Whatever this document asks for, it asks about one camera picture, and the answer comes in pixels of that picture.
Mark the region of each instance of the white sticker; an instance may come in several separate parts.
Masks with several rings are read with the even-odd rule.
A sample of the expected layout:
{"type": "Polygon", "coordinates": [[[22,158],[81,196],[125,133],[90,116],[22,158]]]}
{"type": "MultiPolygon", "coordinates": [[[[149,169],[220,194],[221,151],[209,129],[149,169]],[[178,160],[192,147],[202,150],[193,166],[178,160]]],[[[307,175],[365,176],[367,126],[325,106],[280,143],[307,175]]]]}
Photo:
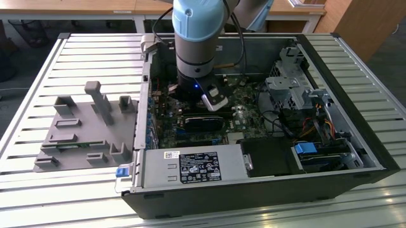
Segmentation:
{"type": "Polygon", "coordinates": [[[165,151],[164,152],[164,159],[169,159],[169,158],[178,158],[178,151],[165,151]]]}
{"type": "Polygon", "coordinates": [[[114,10],[113,13],[132,13],[132,11],[126,11],[126,10],[114,10]]]}

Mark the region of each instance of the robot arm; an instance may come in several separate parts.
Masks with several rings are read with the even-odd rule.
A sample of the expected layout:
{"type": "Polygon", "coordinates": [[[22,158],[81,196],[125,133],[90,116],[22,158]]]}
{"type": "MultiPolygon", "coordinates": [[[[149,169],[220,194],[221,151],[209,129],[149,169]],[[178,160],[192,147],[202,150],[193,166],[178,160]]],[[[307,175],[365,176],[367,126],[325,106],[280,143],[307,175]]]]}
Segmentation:
{"type": "Polygon", "coordinates": [[[217,36],[230,14],[240,26],[257,30],[273,0],[161,0],[173,4],[177,89],[189,98],[201,98],[216,111],[228,103],[213,77],[217,36]]]}

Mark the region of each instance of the wooden cabinet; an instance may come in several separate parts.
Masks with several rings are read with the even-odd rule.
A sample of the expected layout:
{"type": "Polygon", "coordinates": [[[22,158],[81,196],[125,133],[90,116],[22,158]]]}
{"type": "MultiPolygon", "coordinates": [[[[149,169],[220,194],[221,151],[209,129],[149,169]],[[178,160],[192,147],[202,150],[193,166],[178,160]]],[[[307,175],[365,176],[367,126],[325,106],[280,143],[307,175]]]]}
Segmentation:
{"type": "Polygon", "coordinates": [[[325,4],[327,0],[300,0],[304,4],[325,4]]]}
{"type": "Polygon", "coordinates": [[[406,0],[327,0],[315,32],[336,32],[365,62],[406,16],[406,0]]]}

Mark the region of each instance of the motherboard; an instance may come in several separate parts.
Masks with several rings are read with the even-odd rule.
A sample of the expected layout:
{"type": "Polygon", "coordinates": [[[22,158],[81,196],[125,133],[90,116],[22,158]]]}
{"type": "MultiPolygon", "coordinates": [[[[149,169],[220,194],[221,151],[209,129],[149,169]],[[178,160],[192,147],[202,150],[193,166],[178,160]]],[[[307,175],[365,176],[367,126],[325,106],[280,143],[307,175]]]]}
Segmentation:
{"type": "MultiPolygon", "coordinates": [[[[224,76],[228,85],[240,83],[240,75],[224,76]]],[[[152,90],[149,112],[154,116],[158,148],[234,144],[237,140],[268,135],[256,108],[256,82],[241,82],[228,105],[206,111],[202,102],[189,104],[168,96],[166,88],[152,90]]]]}

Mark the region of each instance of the circuit board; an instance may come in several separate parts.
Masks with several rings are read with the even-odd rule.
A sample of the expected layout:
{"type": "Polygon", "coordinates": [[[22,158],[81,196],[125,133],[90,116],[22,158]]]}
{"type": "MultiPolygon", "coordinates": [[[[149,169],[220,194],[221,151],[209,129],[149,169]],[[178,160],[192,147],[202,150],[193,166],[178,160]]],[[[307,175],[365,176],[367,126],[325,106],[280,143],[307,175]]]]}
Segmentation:
{"type": "MultiPolygon", "coordinates": [[[[225,81],[232,85],[238,79],[236,76],[228,76],[225,81]]],[[[170,98],[165,90],[153,91],[154,108],[150,111],[156,117],[158,148],[233,144],[234,141],[226,137],[230,135],[237,135],[238,139],[265,137],[266,130],[254,104],[256,87],[257,83],[236,87],[221,111],[204,113],[205,118],[221,120],[222,126],[216,131],[201,132],[186,132],[184,124],[189,113],[194,112],[192,118],[200,118],[198,112],[206,110],[202,102],[190,107],[188,103],[170,98]]]]}

